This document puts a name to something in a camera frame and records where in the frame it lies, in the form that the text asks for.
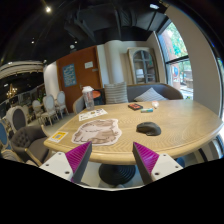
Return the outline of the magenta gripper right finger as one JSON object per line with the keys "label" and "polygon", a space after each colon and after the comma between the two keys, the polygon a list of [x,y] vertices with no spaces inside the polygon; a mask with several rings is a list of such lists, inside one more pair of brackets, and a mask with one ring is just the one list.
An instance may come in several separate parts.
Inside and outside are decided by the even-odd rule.
{"label": "magenta gripper right finger", "polygon": [[159,155],[151,149],[134,142],[133,143],[133,155],[138,166],[142,181],[145,185],[152,182],[151,173],[159,159]]}

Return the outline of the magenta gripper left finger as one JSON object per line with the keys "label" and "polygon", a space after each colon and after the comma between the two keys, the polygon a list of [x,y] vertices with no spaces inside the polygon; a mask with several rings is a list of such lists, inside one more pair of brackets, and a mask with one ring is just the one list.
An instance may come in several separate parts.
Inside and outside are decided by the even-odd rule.
{"label": "magenta gripper left finger", "polygon": [[80,183],[92,152],[92,142],[87,142],[66,153],[66,158],[73,171],[72,181]]}

